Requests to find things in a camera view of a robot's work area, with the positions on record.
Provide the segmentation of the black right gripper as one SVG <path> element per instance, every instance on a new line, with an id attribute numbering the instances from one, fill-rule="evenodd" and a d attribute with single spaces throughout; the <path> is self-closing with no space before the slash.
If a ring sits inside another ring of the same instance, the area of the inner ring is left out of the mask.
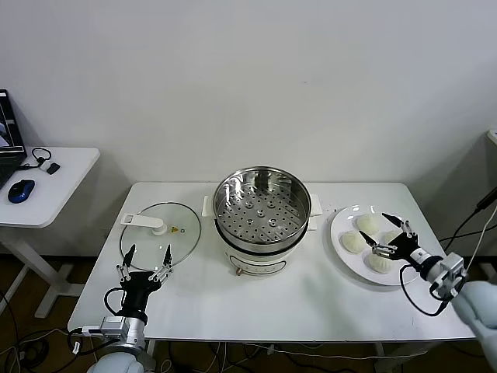
<path id="1" fill-rule="evenodd" d="M 414 235 L 408 220 L 402 220 L 400 217 L 392 214 L 382 213 L 390 223 L 400 228 L 404 233 L 392 239 L 388 245 L 380 244 L 363 231 L 359 231 L 366 244 L 372 249 L 374 255 L 387 258 L 390 260 L 406 260 L 413 263 L 411 254 L 419 248 L 418 236 Z"/>

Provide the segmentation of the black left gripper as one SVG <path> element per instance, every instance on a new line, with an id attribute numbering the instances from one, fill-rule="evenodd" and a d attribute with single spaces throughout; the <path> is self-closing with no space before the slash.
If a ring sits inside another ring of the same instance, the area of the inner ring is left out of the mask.
<path id="1" fill-rule="evenodd" d="M 139 271 L 129 273 L 136 245 L 133 244 L 123 257 L 121 264 L 116 265 L 119 282 L 125 293 L 121 309 L 116 313 L 124 317 L 146 317 L 146 307 L 151 293 L 157 291 L 173 272 L 171 245 L 165 252 L 162 266 L 154 273 Z"/>

